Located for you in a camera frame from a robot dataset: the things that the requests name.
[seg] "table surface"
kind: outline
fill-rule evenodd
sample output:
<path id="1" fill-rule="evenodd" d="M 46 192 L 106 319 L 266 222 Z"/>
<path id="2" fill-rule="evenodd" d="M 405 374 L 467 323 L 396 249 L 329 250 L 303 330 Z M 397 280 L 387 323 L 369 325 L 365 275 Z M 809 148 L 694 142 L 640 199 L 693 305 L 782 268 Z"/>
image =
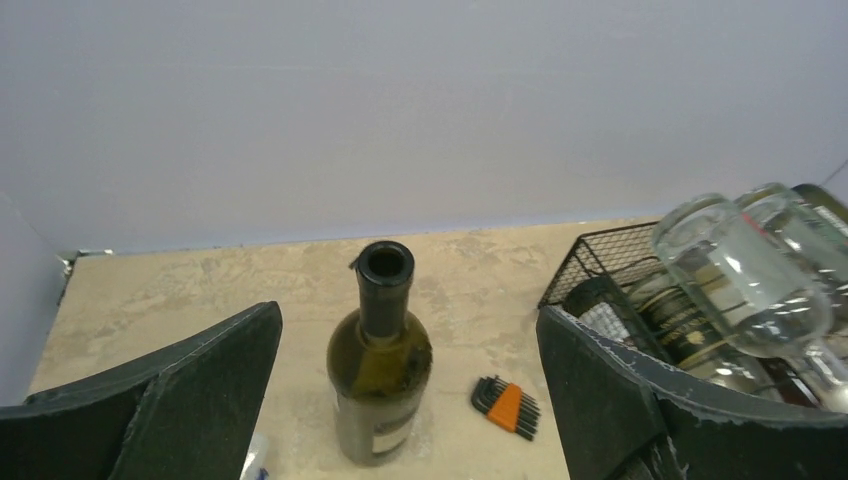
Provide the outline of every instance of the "table surface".
<path id="1" fill-rule="evenodd" d="M 374 239 L 79 260 L 31 387 L 40 391 L 189 337 L 276 300 L 280 349 L 256 426 L 275 479 L 568 478 L 536 344 L 536 303 L 581 233 L 648 219 L 395 237 L 416 257 L 409 307 L 434 364 L 405 450 L 379 468 L 339 451 L 325 367 L 336 324 L 358 305 L 348 265 Z M 480 376 L 520 385 L 542 409 L 528 442 L 469 403 Z"/>

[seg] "clear glass jar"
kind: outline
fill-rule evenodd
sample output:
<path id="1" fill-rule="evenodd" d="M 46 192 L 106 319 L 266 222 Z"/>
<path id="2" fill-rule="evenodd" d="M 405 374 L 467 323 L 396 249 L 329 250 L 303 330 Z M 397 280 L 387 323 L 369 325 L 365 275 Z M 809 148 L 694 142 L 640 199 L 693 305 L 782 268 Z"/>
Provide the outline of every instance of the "clear glass jar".
<path id="1" fill-rule="evenodd" d="M 656 226 L 657 256 L 738 350 L 816 369 L 822 398 L 848 412 L 848 370 L 821 341 L 833 324 L 827 296 L 775 248 L 772 237 L 719 194 L 697 197 Z"/>
<path id="2" fill-rule="evenodd" d="M 848 357 L 848 342 L 843 338 L 848 335 L 848 238 L 779 183 L 757 187 L 735 203 L 828 295 L 834 325 L 827 343 L 840 358 Z"/>

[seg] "white wall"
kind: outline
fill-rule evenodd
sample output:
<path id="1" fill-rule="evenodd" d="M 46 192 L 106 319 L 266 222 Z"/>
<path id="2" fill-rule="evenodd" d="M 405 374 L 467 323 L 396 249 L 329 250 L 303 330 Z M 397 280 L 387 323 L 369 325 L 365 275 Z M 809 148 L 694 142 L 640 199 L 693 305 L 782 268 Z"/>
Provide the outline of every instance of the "white wall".
<path id="1" fill-rule="evenodd" d="M 848 159 L 844 6 L 9 0 L 0 189 L 59 249 L 139 251 L 822 181 Z"/>
<path id="2" fill-rule="evenodd" d="M 0 191 L 0 405 L 27 394 L 61 293 L 62 264 Z"/>

